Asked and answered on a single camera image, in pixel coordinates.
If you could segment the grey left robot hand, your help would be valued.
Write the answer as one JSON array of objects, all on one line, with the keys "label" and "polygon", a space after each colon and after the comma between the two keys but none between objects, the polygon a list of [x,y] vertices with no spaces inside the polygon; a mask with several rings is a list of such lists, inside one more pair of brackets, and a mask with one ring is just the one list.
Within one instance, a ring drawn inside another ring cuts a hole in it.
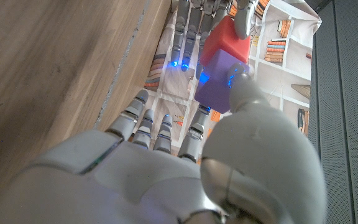
[{"label": "grey left robot hand", "polygon": [[238,1],[237,12],[230,17],[232,1],[225,0],[179,0],[177,16],[173,30],[173,45],[170,63],[179,66],[182,71],[190,67],[191,57],[197,38],[200,38],[196,72],[203,70],[201,54],[205,51],[205,42],[211,33],[218,29],[218,24],[225,17],[234,23],[237,38],[246,40],[250,37],[251,23],[258,1]]}]

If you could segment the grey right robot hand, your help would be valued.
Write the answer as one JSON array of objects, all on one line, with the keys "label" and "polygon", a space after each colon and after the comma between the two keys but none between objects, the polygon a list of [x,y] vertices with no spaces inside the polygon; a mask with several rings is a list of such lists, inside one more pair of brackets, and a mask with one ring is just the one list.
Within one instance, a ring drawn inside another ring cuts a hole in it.
[{"label": "grey right robot hand", "polygon": [[146,143],[140,91],[106,131],[73,136],[22,169],[0,193],[0,223],[323,223],[318,153],[270,106],[247,65],[226,74],[231,114],[199,144],[206,110],[169,151]]}]

